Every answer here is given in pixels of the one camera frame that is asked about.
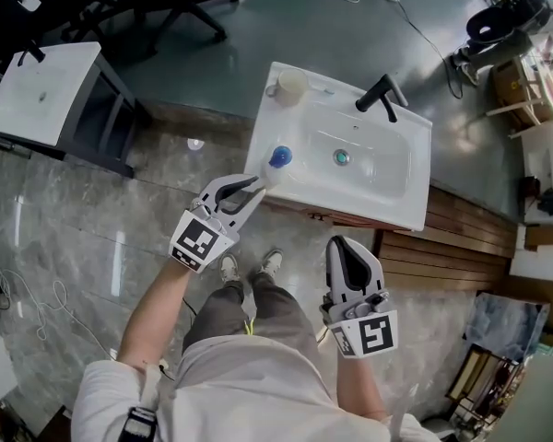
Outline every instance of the gray floor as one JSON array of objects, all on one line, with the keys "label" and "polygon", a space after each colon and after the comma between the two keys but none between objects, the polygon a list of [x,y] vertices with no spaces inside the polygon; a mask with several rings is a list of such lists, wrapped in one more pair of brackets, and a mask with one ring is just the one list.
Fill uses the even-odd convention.
[{"label": "gray floor", "polygon": [[[11,284],[13,303],[2,313],[0,333],[18,378],[18,387],[6,400],[35,434],[62,404],[73,408],[84,368],[106,355],[63,311],[45,309],[47,340],[40,340],[29,293],[7,270],[21,274],[36,299],[52,306],[57,304],[53,281],[61,280],[70,311],[106,349],[118,349],[131,311],[166,260],[183,209],[210,178],[241,171],[245,141],[226,135],[237,127],[232,121],[207,116],[203,124],[215,132],[206,132],[193,119],[186,124],[157,123],[136,141],[130,157],[135,180],[74,159],[24,159],[0,151],[0,267]],[[177,136],[177,131],[189,135],[193,129],[206,139],[196,152]],[[365,245],[372,242],[369,230],[329,227],[262,205],[241,230],[233,251],[246,272],[267,251],[281,248],[286,259],[278,282],[299,300],[320,334],[324,248],[336,233]],[[192,280],[186,299],[199,309],[219,286],[218,271],[209,269]],[[63,297],[59,285],[57,290]],[[416,398],[407,406],[418,417],[435,414],[447,406],[444,394],[464,357],[461,335],[475,295],[405,290],[391,295],[399,312],[401,344],[397,351],[373,357],[373,372],[391,410],[418,385]],[[250,297],[244,309],[254,313]],[[180,360],[191,318],[182,307],[166,354],[171,368]],[[320,369],[335,395],[336,349],[330,338],[321,353]]]},{"label": "gray floor", "polygon": [[[413,22],[444,55],[465,39],[465,23],[483,0],[402,0]],[[383,74],[395,77],[410,109],[434,122],[432,179],[448,190],[517,217],[515,184],[523,174],[520,141],[508,119],[486,118],[496,101],[486,88],[465,87],[454,99],[437,53],[384,0],[241,0],[205,5],[229,39],[183,15],[159,54],[144,60],[147,38],[165,12],[131,26],[127,14],[108,27],[118,35],[112,63],[138,97],[254,118],[270,64],[279,61],[368,89]]]}]

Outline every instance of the marble floor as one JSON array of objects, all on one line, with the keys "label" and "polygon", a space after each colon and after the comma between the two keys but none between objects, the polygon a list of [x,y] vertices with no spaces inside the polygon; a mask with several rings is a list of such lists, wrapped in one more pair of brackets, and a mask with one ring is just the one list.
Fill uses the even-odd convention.
[{"label": "marble floor", "polygon": [[[0,267],[7,277],[12,306],[2,313],[0,333],[11,355],[18,387],[6,398],[30,430],[38,434],[63,404],[73,408],[85,366],[106,358],[85,329],[63,311],[45,310],[45,335],[28,291],[9,271],[24,277],[35,298],[56,306],[53,287],[65,284],[67,308],[110,352],[155,277],[170,234],[182,210],[206,182],[242,170],[250,125],[216,113],[183,113],[182,122],[156,122],[137,140],[130,156],[135,179],[124,179],[75,159],[64,162],[33,154],[0,151]],[[241,123],[234,129],[234,123]],[[206,141],[199,151],[186,137]],[[316,333],[318,306],[326,290],[324,247],[334,234],[366,246],[369,230],[330,227],[303,215],[261,205],[241,231],[234,252],[246,271],[266,251],[285,252],[279,283],[301,303]],[[186,299],[199,309],[220,286],[213,267],[194,277]],[[407,406],[418,417],[437,413],[464,356],[461,339],[474,293],[393,290],[399,311],[400,348],[373,357],[373,372],[391,409],[418,385]],[[247,298],[246,310],[253,313]],[[166,358],[175,367],[192,316],[182,307]],[[335,344],[321,345],[322,372],[335,393]]]}]

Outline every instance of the sneaker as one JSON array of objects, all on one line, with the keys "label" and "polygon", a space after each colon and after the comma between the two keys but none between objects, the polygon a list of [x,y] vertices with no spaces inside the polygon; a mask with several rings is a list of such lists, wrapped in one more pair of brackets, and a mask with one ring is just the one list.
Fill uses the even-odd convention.
[{"label": "sneaker", "polygon": [[258,273],[266,273],[272,278],[275,278],[282,262],[283,251],[279,249],[271,250],[266,254],[265,259],[262,261],[262,265],[260,266]]},{"label": "sneaker", "polygon": [[239,282],[240,273],[238,272],[238,263],[236,258],[231,254],[225,254],[221,258],[221,280],[224,284],[227,282]]},{"label": "sneaker", "polygon": [[471,82],[471,85],[477,87],[479,85],[479,75],[477,70],[471,64],[463,64],[459,66],[459,71]]},{"label": "sneaker", "polygon": [[451,65],[457,69],[463,64],[469,63],[469,48],[464,46],[457,49],[450,57]]}]

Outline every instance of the faucet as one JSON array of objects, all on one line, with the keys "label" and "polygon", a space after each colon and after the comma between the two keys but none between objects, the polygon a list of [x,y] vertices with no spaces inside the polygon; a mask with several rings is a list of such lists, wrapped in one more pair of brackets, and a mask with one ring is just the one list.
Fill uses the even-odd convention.
[{"label": "faucet", "polygon": [[389,101],[389,99],[387,98],[387,92],[390,90],[395,93],[395,97],[397,98],[397,102],[399,103],[399,105],[402,107],[406,107],[407,100],[406,97],[404,97],[401,89],[388,74],[385,74],[383,77],[381,77],[379,82],[373,85],[367,93],[365,93],[357,100],[357,110],[364,113],[372,105],[374,105],[378,99],[380,99],[383,103],[383,106],[387,110],[389,122],[397,122],[397,115],[395,114],[394,107],[392,106],[391,101]]}]

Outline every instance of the sink basin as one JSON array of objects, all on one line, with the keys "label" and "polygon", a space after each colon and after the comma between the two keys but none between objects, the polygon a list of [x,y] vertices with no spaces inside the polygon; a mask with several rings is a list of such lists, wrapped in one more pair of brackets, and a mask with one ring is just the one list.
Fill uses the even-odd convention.
[{"label": "sink basin", "polygon": [[[266,86],[288,68],[272,63]],[[364,90],[303,72],[311,89],[298,105],[263,95],[244,171],[262,177],[267,155],[287,145],[293,160],[268,197],[421,230],[432,123],[396,105],[389,122],[380,101],[362,113],[354,104]]]}]

